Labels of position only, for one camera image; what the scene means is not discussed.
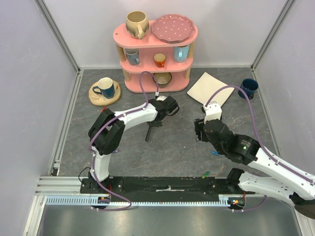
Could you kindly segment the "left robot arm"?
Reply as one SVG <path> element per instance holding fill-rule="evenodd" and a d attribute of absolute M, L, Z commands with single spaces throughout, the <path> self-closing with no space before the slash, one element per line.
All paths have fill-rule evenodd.
<path fill-rule="evenodd" d="M 102 111 L 88 132 L 93 153 L 91 188 L 96 193 L 107 190 L 110 157 L 118 148 L 125 131 L 142 123 L 161 127 L 166 117 L 178 111 L 179 105 L 172 96 L 159 96 L 124 111 L 113 112 L 108 108 Z"/>

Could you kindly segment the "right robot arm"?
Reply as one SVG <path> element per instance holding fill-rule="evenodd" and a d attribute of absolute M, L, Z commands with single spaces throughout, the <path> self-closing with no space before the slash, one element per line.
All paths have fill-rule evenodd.
<path fill-rule="evenodd" d="M 219 119 L 195 119 L 194 130 L 197 140 L 210 142 L 218 154 L 267 174 L 266 177 L 259 177 L 233 168 L 225 181 L 228 192 L 263 194 L 286 202 L 300 214 L 314 219 L 314 175 L 282 160 L 257 140 L 247 135 L 233 134 Z"/>

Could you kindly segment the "black remote control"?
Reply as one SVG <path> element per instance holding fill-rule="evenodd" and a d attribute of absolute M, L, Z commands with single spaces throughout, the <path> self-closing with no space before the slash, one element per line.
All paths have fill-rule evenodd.
<path fill-rule="evenodd" d="M 148 131 L 147 131 L 147 134 L 146 134 L 146 138 L 145 138 L 145 141 L 146 141 L 146 142 L 148 142 L 149 139 L 150 139 L 151 131 L 152 131 L 152 126 L 149 125 Z"/>

